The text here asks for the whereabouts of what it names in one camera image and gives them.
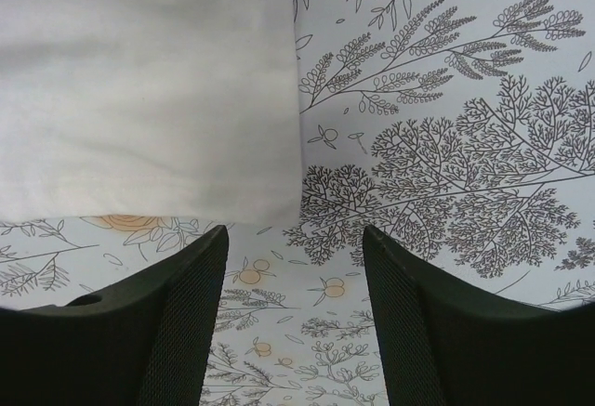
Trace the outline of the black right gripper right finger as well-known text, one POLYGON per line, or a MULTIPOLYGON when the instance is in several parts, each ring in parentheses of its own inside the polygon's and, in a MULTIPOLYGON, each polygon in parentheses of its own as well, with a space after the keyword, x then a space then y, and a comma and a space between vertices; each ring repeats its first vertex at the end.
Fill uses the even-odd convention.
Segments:
POLYGON ((594 307, 491 294, 363 234, 365 276, 392 405, 590 405, 594 307))

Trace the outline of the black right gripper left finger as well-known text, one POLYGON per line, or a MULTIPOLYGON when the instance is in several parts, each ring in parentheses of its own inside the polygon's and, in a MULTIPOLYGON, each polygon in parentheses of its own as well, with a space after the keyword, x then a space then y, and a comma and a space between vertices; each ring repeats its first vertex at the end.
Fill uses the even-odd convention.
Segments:
POLYGON ((1 312, 5 405, 195 405, 229 251, 217 226, 69 304, 1 312))

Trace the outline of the white t-shirt with black print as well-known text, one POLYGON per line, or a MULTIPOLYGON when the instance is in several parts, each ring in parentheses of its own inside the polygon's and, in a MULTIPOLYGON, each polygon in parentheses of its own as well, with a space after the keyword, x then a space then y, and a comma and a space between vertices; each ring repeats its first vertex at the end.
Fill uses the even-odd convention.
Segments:
POLYGON ((292 0, 1 0, 1 217, 290 226, 292 0))

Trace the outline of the floral patterned table mat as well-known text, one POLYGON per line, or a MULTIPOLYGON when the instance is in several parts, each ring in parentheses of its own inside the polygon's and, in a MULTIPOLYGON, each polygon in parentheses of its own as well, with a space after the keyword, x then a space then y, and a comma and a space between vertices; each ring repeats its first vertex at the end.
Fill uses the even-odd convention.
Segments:
POLYGON ((594 0, 292 5, 297 221, 1 217, 1 312, 65 306, 224 226, 195 405, 392 405, 369 226, 491 294, 594 307, 594 0))

